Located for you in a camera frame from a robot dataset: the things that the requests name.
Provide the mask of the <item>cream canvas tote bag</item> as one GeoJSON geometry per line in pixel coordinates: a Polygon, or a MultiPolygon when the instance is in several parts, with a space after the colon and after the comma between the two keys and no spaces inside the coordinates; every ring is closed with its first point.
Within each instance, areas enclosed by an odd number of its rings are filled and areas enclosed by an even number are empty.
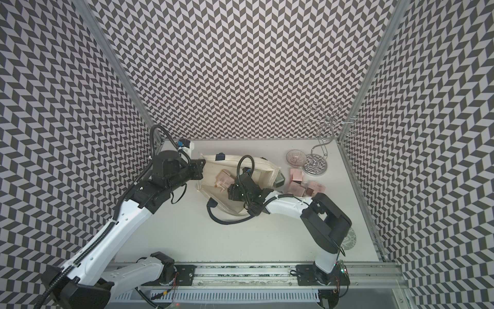
{"type": "Polygon", "coordinates": [[[265,158],[219,153],[201,159],[205,165],[198,190],[217,224],[241,224],[268,212],[270,202],[288,196],[275,189],[280,169],[265,158]]]}

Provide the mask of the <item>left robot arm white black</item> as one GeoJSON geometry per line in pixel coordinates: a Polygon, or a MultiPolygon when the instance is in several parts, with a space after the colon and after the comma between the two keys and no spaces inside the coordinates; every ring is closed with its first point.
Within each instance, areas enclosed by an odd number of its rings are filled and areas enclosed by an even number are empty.
{"type": "Polygon", "coordinates": [[[201,180],[203,159],[191,158],[194,144],[180,139],[172,150],[152,151],[145,172],[119,199],[112,219],[61,267],[48,267],[42,275],[45,292],[35,307],[52,298],[62,308],[105,308],[119,295],[144,283],[174,281],[174,260],[162,252],[132,265],[110,271],[107,266],[127,240],[190,180],[201,180]]]}

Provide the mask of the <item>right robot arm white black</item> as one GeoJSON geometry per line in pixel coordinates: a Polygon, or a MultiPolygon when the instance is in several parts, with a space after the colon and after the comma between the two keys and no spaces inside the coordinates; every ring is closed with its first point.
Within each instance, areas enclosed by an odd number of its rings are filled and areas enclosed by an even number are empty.
{"type": "Polygon", "coordinates": [[[300,220],[319,246],[313,264],[316,282],[321,285],[341,283],[343,269],[338,265],[338,259],[346,255],[342,243],[352,226],[351,219],[324,193],[302,198],[260,188],[253,181],[254,170],[252,156],[240,158],[235,170],[235,182],[228,188],[228,198],[244,203],[248,219],[265,212],[300,220]]]}

